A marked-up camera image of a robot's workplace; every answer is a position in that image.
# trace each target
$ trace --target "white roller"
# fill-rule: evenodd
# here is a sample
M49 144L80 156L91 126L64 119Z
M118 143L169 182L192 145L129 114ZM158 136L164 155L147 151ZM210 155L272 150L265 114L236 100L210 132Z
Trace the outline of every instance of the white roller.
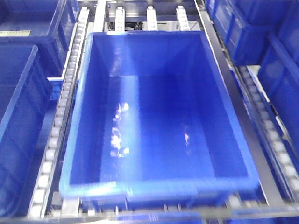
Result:
M41 205L34 205L30 210L30 216L33 218L40 217L42 212L42 206Z
M68 69L66 70L66 75L67 75L67 76L74 76L74 74L75 74L75 70L74 70L74 69L68 68Z
M67 82L65 82L65 83L64 83L63 90L70 90L70 89L71 89L71 83L67 83Z
M269 130L268 135L271 141L277 141L280 139L277 131L275 130Z
M257 88L253 85L253 86L249 87L249 91L251 94L257 93Z
M285 169L285 174L288 177L294 177L294 176L297 175L296 169L293 166L291 166L291 165L286 165L284 167L284 169Z
M69 62L69 68L75 69L76 68L76 62Z
M49 140L49 148L57 148L57 146L58 146L58 138L51 137Z
M55 152L56 152L55 149L48 149L48 150L46 151L46 160L47 160L47 161L52 161L52 160L54 160L54 158L55 158Z
M266 109L264 103L261 102L261 101L256 103L256 107L257 107L259 110L265 110L265 109Z
M65 98L59 99L59 107L66 107L66 104L67 104L67 99Z
M299 191L299 180L297 178L291 179L291 185L294 190Z
M73 81L73 76L65 76L65 82L66 83L72 83L72 81Z
M55 117L54 118L54 126L62 127L63 117Z
M71 62L76 62L77 61L77 56L76 55L71 55L70 56L70 61Z
M62 90L61 91L61 98L68 98L70 94L69 90Z
M76 56L78 56L78 54L79 54L79 50L77 50L77 49L73 49L73 50L71 50L71 55L76 55Z
M51 129L51 137L59 137L60 127L52 127Z
M51 173L51 168L52 168L52 162L50 162L50 161L43 162L42 173L43 174L50 174Z
M33 201L35 203L43 203L43 197L45 197L45 190L39 189L36 190L34 193Z
M266 128L267 130L269 130L269 129L275 129L274 124L273 124L273 122L272 122L270 119L265 119L265 120L263 121L263 123L264 123L265 128Z
M284 163L284 164L291 162L291 159L290 159L289 155L285 152L280 152L278 154L278 159L281 163Z
M259 111L259 114L261 115L261 118L264 120L270 119L269 114L267 111Z
M57 116L63 117L64 113L65 113L65 107L59 107L59 108L57 108L56 113L57 113Z
M273 146L276 152L285 151L285 146L279 140L273 142Z
M38 187L39 188L46 188L49 183L49 176L48 175L41 175L38 178Z

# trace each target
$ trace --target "storage bin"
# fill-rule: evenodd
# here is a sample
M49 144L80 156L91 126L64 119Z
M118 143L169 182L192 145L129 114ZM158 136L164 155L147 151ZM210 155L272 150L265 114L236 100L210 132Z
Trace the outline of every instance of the storage bin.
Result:
M280 26L293 0L230 0L252 25Z
M51 86L36 45L0 45L0 217L20 200Z
M299 1L293 1L279 30L278 38L299 66Z
M210 0L206 8L235 65L260 64L267 49L267 34L275 26L254 26L230 0Z
M220 205L258 187L204 32L93 33L82 70L63 197L126 202L120 209Z
M61 76L76 21L74 1L0 1L0 43L36 44L44 74Z
M236 219L227 221L227 224L295 224L299 217L261 218L261 219Z
M269 35L271 46L258 78L299 150L299 68L279 39Z

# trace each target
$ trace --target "metal rail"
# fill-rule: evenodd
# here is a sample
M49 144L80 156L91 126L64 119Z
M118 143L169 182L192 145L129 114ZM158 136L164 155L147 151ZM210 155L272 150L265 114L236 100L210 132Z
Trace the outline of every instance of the metal rail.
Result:
M73 42L70 44L71 49L67 59L68 64L63 71L63 73L65 73L65 75L63 75L63 86L30 202L28 210L29 218L44 217L46 212L51 184L60 148L62 147L72 96L76 85L77 70L85 38L88 14L89 10L85 7L82 8L79 14L78 23L75 24L74 27Z
M216 32L212 26L212 22L208 16L207 11L201 10L197 2L196 7L198 9L200 20L203 24L210 46L212 48L214 58L222 74L223 81L227 87L228 93L235 108L235 112L239 119L239 123L245 135L252 157L255 161L265 199L269 206L283 206L284 202L276 186L267 160L263 154L259 139L255 134L255 130L247 114L243 99L229 70L228 63L226 61L225 55L222 52L222 48L217 38Z

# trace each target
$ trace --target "metal guide rail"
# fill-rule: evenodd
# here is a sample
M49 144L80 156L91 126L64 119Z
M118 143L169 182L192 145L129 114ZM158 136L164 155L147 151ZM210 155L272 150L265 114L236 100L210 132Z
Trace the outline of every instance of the metal guide rail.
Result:
M57 158L62 146L67 119L76 85L80 55L85 38L89 10L84 7L80 11L78 23L74 27L73 42L68 55L68 64L64 70L65 75L60 98L56 107L56 114L50 131L50 137L42 158L38 172L35 189L28 210L28 217L44 217L47 201L50 194L51 183L55 171Z
M234 78L229 70L227 59L223 54L223 47L217 39L212 22L204 9L201 1L183 0L177 3L174 0L79 0L82 8L80 11L78 24L74 28L71 49L67 57L68 65L64 70L64 82L57 104L56 115L53 121L52 130L43 155L40 170L38 173L34 193L31 199L28 216L26 218L10 220L16 223L93 223L96 221L116 221L121 215L154 214L160 212L196 212L201 215L204 223L224 223L228 218L263 218L263 217L288 217L299 216L299 177L287 151L278 136L277 131L269 118L262 101L261 93L258 91L257 83L252 79L246 68L236 68L237 80L241 85L242 93L246 94L246 99L251 102L244 106L243 99L234 82ZM102 32L105 25L113 22L115 31L125 31L126 22L147 22L147 30L158 30L159 21L177 21L179 30L190 31L188 20L196 20L199 26L205 30L212 48L214 58L226 83L228 92L232 99L236 113L251 149L252 156L256 163L256 168L260 175L260 183L263 190L264 200L242 201L240 197L232 195L223 207L195 207L192 209L177 206L164 205L163 208L155 210L119 211L114 210L88 210L80 209L79 199L64 200L61 208L53 214L47 214L52 198L51 185L53 175L57 166L57 159L62 148L64 135L68 128L68 116L70 113L72 98L77 80L78 68L80 66L80 56L83 51L83 43L86 35L88 22L93 22L93 30ZM275 162L277 174L283 180L283 187L289 193L288 200L282 199L277 188L269 164L263 154L258 136L251 124L249 114L253 116L256 126L261 127L263 141L269 146L268 153L271 154L272 162ZM181 218L174 218L173 221L180 221ZM153 220L126 221L126 223L145 223Z

